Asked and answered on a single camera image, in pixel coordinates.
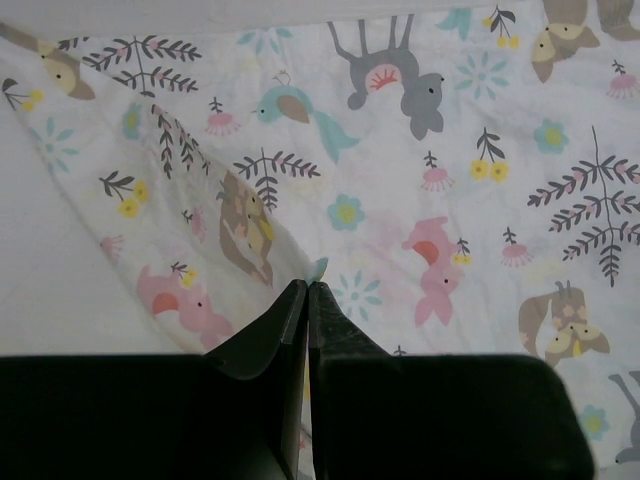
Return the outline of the patterned cloth placemat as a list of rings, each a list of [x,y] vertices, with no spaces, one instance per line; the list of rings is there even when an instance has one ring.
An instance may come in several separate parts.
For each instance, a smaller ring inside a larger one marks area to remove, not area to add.
[[[639,475],[635,1],[5,1],[1,353],[205,353],[293,278],[521,354]]]

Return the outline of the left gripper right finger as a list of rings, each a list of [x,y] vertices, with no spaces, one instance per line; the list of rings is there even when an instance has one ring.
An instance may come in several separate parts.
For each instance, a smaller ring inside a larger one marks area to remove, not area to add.
[[[312,450],[319,479],[590,479],[560,377],[526,355],[387,353],[309,289]]]

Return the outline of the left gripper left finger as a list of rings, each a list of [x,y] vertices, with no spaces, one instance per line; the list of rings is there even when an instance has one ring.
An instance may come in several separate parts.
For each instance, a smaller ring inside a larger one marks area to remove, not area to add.
[[[208,353],[1,361],[5,479],[291,479],[306,285]]]

